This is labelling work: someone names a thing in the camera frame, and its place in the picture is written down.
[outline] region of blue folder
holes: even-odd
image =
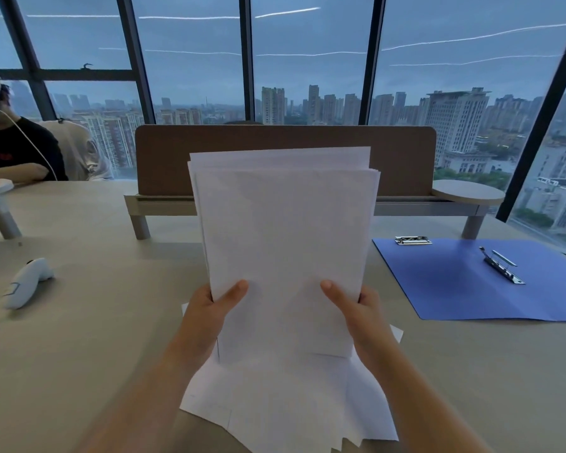
[[[431,241],[373,240],[422,320],[566,321],[565,255],[530,240]],[[487,265],[479,246],[517,264],[500,260],[526,284],[514,284]]]

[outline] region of table leg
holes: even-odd
[[[0,234],[5,240],[12,240],[21,236],[21,231],[10,211],[0,213]]]
[[[463,228],[463,233],[461,233],[461,238],[466,240],[475,240],[478,237],[478,232],[484,221],[484,216],[468,216],[465,221],[465,226]]]
[[[132,221],[136,240],[146,240],[151,238],[151,232],[149,231],[146,217],[131,214],[130,220]]]

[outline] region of white cable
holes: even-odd
[[[51,172],[53,173],[53,176],[55,177],[55,181],[58,181],[58,179],[57,179],[57,174],[56,174],[55,171],[53,170],[53,166],[51,165],[50,162],[48,162],[48,160],[44,157],[44,154],[42,154],[42,152],[37,148],[37,146],[31,142],[30,137],[27,136],[27,135],[25,135],[25,132],[21,129],[21,127],[19,127],[19,126],[17,125],[17,123],[16,123],[15,121],[13,121],[13,118],[12,118],[12,117],[10,117],[7,113],[5,113],[5,112],[2,111],[2,110],[0,110],[0,113],[4,114],[7,118],[9,118],[9,119],[11,120],[11,122],[12,122],[13,124],[15,124],[15,127],[18,128],[19,131],[23,134],[23,136],[24,136],[25,138],[27,138],[27,141],[29,141],[30,144],[31,144],[34,148],[36,148],[36,151],[38,151],[38,154],[39,154],[40,156],[42,156],[42,159],[44,159],[44,161],[46,162],[46,165],[48,165],[48,168],[51,169]]]

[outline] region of sky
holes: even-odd
[[[18,1],[42,68],[130,68],[115,0]],[[154,102],[243,103],[238,0],[133,4]],[[310,84],[321,96],[360,97],[372,7],[252,0],[257,98],[263,86],[283,87],[301,104]],[[418,104],[434,90],[484,87],[491,98],[532,99],[547,91],[565,47],[566,0],[386,0],[374,95],[404,91]],[[0,68],[20,68],[1,18]],[[47,86],[91,101],[138,98],[135,83]]]

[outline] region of chair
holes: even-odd
[[[113,179],[111,161],[102,153],[85,127],[71,121],[42,121],[58,141],[69,181]]]

